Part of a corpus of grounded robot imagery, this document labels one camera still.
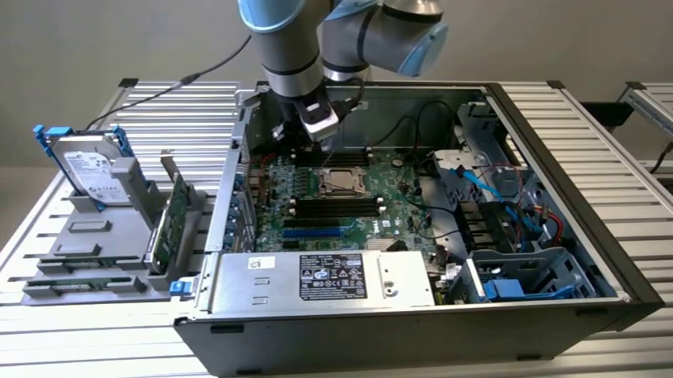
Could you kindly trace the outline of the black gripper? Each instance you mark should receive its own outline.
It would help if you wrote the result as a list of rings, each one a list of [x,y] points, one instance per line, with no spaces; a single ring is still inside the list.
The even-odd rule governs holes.
[[[305,130],[297,105],[313,105],[315,103],[315,95],[310,93],[290,98],[274,93],[274,100],[281,112],[279,124],[273,129],[275,142],[285,149],[313,150],[314,142]]]

